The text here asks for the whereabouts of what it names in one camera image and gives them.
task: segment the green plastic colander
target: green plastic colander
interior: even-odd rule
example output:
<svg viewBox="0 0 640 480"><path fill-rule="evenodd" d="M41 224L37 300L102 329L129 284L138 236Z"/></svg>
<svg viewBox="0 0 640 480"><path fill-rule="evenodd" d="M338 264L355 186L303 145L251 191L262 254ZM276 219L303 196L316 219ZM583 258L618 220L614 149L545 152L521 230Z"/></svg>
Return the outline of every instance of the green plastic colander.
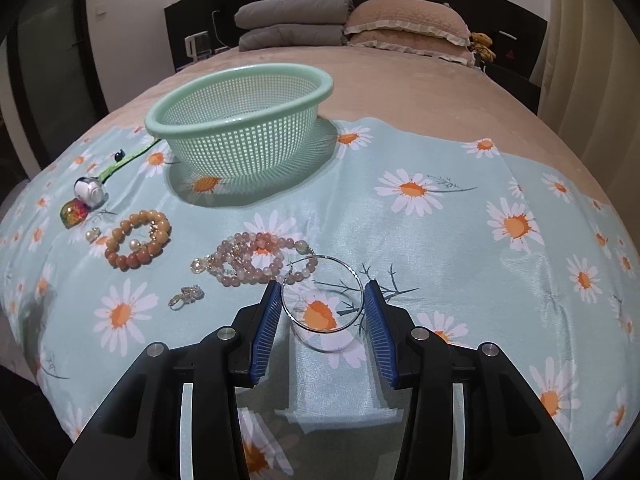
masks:
<svg viewBox="0 0 640 480"><path fill-rule="evenodd" d="M235 177L267 170L295 153L334 90L327 72L267 63L215 72L162 97L147 131L165 139L197 173Z"/></svg>

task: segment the pink pillow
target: pink pillow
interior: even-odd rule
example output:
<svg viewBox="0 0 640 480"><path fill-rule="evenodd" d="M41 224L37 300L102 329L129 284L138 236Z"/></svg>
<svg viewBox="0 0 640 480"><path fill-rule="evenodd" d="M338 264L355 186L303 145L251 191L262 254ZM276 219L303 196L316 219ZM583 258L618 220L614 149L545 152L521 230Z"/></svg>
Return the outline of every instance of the pink pillow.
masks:
<svg viewBox="0 0 640 480"><path fill-rule="evenodd" d="M392 28L434 36L468 46L469 29L450 7L425 0L368 0L356 7L344 25L345 34Z"/></svg>
<svg viewBox="0 0 640 480"><path fill-rule="evenodd" d="M372 46L384 50L395 50L418 54L419 56L439 57L447 61L473 66L474 56L465 47L454 45L443 38L424 36L405 30L365 30L354 34L349 40L352 46Z"/></svg>

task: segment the yellow teddy bear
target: yellow teddy bear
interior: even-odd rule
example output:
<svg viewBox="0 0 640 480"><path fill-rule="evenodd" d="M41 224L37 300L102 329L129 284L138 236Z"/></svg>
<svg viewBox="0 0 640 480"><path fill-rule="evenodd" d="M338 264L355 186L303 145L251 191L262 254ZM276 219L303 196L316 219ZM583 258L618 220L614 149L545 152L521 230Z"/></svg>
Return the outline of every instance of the yellow teddy bear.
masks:
<svg viewBox="0 0 640 480"><path fill-rule="evenodd" d="M471 51L477 52L482 61L492 63L495 59L494 52L489 48L494 44L493 40L482 32L473 32L471 34Z"/></svg>

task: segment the bed sheet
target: bed sheet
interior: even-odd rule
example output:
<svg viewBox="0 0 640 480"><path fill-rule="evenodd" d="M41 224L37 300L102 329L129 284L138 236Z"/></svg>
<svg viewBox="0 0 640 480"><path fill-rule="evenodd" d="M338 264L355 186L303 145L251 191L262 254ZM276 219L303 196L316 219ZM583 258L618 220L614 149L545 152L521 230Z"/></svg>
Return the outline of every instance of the bed sheet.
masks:
<svg viewBox="0 0 640 480"><path fill-rule="evenodd" d="M190 271L194 258L246 230L308 240L376 278L393 304L449 342L498 343L586 478L622 440L640 406L640 262L612 208L555 168L501 154L488 137L457 142L375 118L320 119L268 182L203 180L161 142L107 182L109 213L66 230L58 211L75 179L151 140L143 128L117 126L84 137L0 224L2 306L72 439L145 344L192 344L260 298L264 286L224 288ZM173 226L163 254L140 269L112 269L105 236L152 208ZM90 226L103 234L91 245ZM168 300L194 284L205 299L171 310ZM290 294L340 323L338 289L306 280ZM380 383L356 326L311 335L283 316L267 376L238 391L238 403L252 478L393 476L408 396ZM458 459L461 438L457 417Z"/></svg>

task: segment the ring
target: ring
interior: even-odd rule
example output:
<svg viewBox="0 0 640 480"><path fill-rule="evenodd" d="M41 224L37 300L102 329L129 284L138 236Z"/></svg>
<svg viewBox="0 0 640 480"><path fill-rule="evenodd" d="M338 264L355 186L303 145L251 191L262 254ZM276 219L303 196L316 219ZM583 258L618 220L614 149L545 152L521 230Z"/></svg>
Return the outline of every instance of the ring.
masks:
<svg viewBox="0 0 640 480"><path fill-rule="evenodd" d="M289 264L289 274L293 272L294 264L303 262L304 260L309 260L311 258L324 258L325 260L331 260L332 262L336 262L337 264L340 264L341 266L345 267L353 275L353 277L358 282L358 287L360 288L360 307L356 312L356 315L346 325L339 326L338 328L332 328L331 330L318 330L317 328L312 328L310 326L307 326L296 319L296 317L287 308L287 305L284 301L284 293L282 294L282 308L284 309L287 316L289 316L289 319L293 321L293 323L298 325L300 328L303 328L304 330L308 330L309 332L314 332L316 334L333 334L336 332L340 332L341 330L345 330L346 328L350 327L353 323L355 323L355 321L360 317L360 314L362 314L362 310L364 309L364 286L362 285L362 282L358 277L358 273L355 270L351 269L351 267L348 266L344 261L339 260L338 258L334 258L333 256L325 256L324 254L308 254L307 256L303 256L299 260L296 260L295 262L291 262ZM282 283L283 290L285 286L287 286L286 280Z"/></svg>
<svg viewBox="0 0 640 480"><path fill-rule="evenodd" d="M197 285L184 286L180 290L180 294L176 294L169 300L169 307L171 310L180 310L187 304L193 303L196 300L204 298L204 291ZM174 305L182 300L182 305L178 308L174 308Z"/></svg>

